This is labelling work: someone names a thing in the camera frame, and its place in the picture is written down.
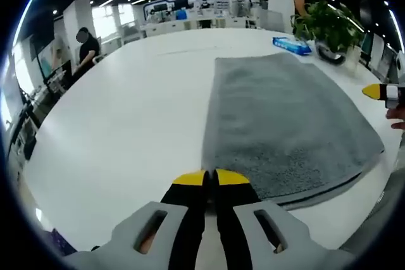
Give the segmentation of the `person's right hand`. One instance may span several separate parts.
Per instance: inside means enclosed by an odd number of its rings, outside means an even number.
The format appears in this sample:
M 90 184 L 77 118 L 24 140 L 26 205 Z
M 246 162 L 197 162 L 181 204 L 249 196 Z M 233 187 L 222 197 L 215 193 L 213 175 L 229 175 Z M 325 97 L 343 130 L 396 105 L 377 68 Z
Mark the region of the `person's right hand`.
M 405 110 L 404 108 L 389 109 L 385 115 L 388 120 L 400 120 L 401 122 L 391 124 L 394 130 L 405 130 Z

